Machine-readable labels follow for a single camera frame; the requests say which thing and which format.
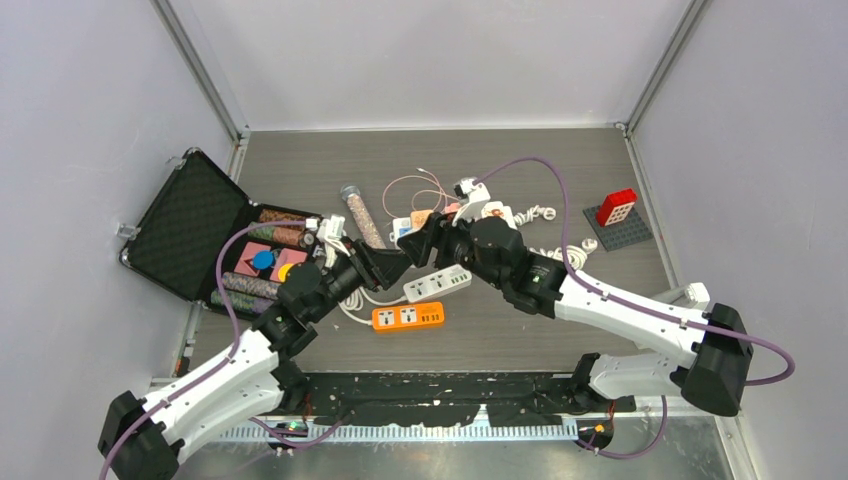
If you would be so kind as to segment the tan cube socket adapter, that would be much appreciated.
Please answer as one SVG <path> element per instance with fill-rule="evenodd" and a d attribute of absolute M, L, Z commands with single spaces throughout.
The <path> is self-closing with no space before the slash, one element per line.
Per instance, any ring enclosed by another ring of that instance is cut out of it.
<path fill-rule="evenodd" d="M 412 230 L 421 229 L 427 222 L 433 210 L 416 210 L 410 213 L 410 228 Z"/>

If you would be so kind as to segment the pink charger with cable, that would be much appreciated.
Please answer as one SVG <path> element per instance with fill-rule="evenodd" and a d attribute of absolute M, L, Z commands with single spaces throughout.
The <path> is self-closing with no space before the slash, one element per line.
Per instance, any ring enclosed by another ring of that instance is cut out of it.
<path fill-rule="evenodd" d="M 441 179 L 423 167 L 390 180 L 380 194 L 380 206 L 390 219 L 419 210 L 443 211 L 456 201 Z"/>

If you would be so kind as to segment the white cube socket adapter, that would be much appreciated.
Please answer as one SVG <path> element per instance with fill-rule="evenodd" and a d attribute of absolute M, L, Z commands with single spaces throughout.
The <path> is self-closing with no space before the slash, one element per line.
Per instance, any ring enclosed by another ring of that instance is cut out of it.
<path fill-rule="evenodd" d="M 503 219 L 510 228 L 516 229 L 515 215 L 512 209 L 502 202 L 489 202 L 483 208 L 485 217 L 498 217 Z"/>

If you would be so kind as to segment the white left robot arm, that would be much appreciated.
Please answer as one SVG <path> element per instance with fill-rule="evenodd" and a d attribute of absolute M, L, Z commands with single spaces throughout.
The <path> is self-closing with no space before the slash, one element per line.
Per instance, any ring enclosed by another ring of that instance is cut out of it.
<path fill-rule="evenodd" d="M 350 246 L 328 271 L 311 262 L 292 267 L 276 301 L 213 359 L 141 398 L 116 397 L 98 441 L 100 478 L 171 479 L 223 431 L 275 408 L 298 412 L 309 381 L 294 359 L 316 338 L 315 323 L 361 287 L 393 286 L 413 264 L 400 250 Z"/>

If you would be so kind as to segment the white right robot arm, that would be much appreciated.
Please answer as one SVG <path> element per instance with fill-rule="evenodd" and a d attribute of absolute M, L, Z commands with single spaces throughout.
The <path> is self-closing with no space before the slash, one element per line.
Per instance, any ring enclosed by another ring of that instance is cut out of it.
<path fill-rule="evenodd" d="M 642 345 L 641 355 L 592 358 L 589 371 L 570 385 L 572 400 L 584 410 L 624 396 L 668 395 L 717 416 L 740 411 L 753 346 L 731 306 L 684 308 L 605 284 L 532 252 L 499 217 L 453 223 L 433 214 L 397 245 L 417 266 L 462 266 L 524 313 L 582 323 Z"/>

